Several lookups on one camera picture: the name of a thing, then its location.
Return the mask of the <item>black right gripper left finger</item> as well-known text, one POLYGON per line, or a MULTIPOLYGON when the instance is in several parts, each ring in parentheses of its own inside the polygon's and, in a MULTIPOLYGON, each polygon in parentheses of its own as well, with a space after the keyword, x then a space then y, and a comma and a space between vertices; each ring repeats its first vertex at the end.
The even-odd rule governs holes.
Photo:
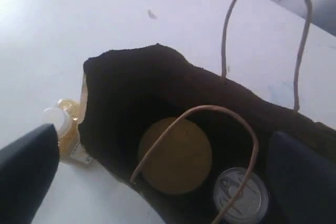
POLYGON ((1 223, 32 222, 59 160, 52 124, 43 124, 1 149, 1 223))

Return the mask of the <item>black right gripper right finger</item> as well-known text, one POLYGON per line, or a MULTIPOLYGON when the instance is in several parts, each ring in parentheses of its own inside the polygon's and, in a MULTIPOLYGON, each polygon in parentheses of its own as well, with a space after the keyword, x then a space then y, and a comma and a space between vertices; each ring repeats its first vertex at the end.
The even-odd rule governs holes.
POLYGON ((267 177, 290 223, 335 223, 335 163, 284 132, 269 140, 267 177))

